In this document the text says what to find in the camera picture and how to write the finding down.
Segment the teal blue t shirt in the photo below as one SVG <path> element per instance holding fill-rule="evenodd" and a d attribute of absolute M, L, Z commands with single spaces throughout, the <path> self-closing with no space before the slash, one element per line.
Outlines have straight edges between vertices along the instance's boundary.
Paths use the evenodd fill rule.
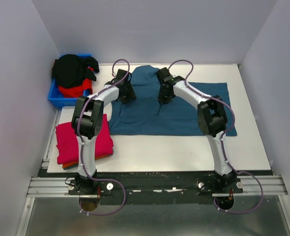
<path fill-rule="evenodd" d="M 158 68 L 139 66 L 132 72 L 136 99 L 112 102 L 109 130 L 112 135 L 201 136 L 197 110 L 180 97 L 169 104 L 158 102 Z"/>

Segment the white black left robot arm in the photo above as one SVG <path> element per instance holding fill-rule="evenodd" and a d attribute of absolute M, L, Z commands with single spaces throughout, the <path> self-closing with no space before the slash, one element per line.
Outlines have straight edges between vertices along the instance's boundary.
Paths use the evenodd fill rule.
<path fill-rule="evenodd" d="M 119 69 L 113 77 L 99 92 L 77 99 L 71 121 L 79 146 L 74 188 L 86 194 L 92 194 L 97 189 L 95 142 L 101 132 L 104 107 L 115 100 L 126 103 L 136 99 L 129 71 Z"/>

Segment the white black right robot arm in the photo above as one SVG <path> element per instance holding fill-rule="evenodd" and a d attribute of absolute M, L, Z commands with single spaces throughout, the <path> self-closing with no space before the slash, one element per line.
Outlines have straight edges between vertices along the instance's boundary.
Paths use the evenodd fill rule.
<path fill-rule="evenodd" d="M 219 96 L 210 96 L 192 87 L 181 76 L 173 76 L 164 67 L 156 72 L 160 84 L 158 101 L 168 104 L 180 97 L 197 110 L 198 127 L 207 137 L 213 160 L 215 178 L 212 190 L 224 193 L 236 180 L 236 172 L 231 166 L 224 150 L 228 118 L 225 107 L 228 105 Z"/>

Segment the red crumpled garment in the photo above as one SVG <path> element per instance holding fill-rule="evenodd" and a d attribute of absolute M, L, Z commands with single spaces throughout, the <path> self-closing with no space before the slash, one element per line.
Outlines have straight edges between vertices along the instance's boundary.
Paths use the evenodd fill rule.
<path fill-rule="evenodd" d="M 69 66 L 56 79 L 58 90 L 65 98 L 77 98 L 84 91 L 93 92 L 92 81 L 96 79 L 94 69 L 90 66 Z"/>

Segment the black crumpled garment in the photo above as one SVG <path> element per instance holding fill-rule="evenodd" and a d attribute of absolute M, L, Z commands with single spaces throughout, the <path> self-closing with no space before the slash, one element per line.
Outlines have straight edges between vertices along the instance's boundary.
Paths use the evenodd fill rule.
<path fill-rule="evenodd" d="M 95 73 L 99 73 L 99 63 L 91 56 L 66 54 L 56 59 L 52 67 L 52 78 L 66 89 L 80 86 L 85 79 L 96 81 Z"/>

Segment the blue plastic bin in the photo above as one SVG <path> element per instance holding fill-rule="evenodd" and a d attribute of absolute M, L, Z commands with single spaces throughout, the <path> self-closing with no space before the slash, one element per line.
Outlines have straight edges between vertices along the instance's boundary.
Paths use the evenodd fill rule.
<path fill-rule="evenodd" d="M 78 55 L 80 57 L 87 57 L 91 55 Z M 90 95 L 88 91 L 84 91 L 83 96 Z M 77 98 L 65 98 L 62 93 L 58 90 L 55 79 L 52 81 L 52 85 L 49 91 L 48 100 L 57 108 L 64 106 L 74 106 Z"/>

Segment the folded magenta t shirt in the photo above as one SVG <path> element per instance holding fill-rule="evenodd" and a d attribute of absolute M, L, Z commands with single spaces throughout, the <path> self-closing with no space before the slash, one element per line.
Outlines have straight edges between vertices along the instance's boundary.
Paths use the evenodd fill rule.
<path fill-rule="evenodd" d="M 71 161 L 79 160 L 79 147 L 77 136 L 71 123 L 59 124 L 56 127 L 58 157 L 57 164 L 62 165 Z M 114 153 L 114 143 L 110 137 L 107 115 L 103 115 L 101 131 L 96 138 L 95 156 Z"/>

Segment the folded orange t shirt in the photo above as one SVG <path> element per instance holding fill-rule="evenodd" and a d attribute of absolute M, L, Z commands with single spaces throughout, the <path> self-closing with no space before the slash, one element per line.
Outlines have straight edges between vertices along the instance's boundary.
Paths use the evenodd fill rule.
<path fill-rule="evenodd" d="M 104 155 L 100 155 L 100 156 L 95 156 L 95 160 L 98 160 L 98 159 L 102 159 L 102 158 L 106 158 L 106 157 L 110 157 L 112 156 L 113 154 L 110 153 L 110 154 L 104 154 Z M 75 166 L 77 166 L 79 163 L 79 161 L 71 161 L 71 162 L 68 162 L 68 163 L 65 163 L 65 164 L 62 164 L 62 168 L 64 170 L 67 170 L 67 169 L 70 169 L 70 168 L 73 168 Z"/>

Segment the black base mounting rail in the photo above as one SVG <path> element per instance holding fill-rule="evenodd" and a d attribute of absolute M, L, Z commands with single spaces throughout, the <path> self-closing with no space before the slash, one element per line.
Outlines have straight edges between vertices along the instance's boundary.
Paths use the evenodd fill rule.
<path fill-rule="evenodd" d="M 96 181 L 71 175 L 64 183 L 68 194 L 80 200 L 96 200 L 102 205 L 202 204 L 213 195 L 226 199 L 243 192 L 236 174 L 222 177 L 214 171 L 202 172 L 113 172 L 97 173 Z"/>

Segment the aluminium frame rail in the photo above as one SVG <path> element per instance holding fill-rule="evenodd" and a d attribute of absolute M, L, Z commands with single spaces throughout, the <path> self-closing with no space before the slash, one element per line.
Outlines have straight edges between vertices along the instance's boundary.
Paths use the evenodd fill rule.
<path fill-rule="evenodd" d="M 32 177 L 27 197 L 30 198 L 64 198 L 69 197 L 65 177 Z"/>

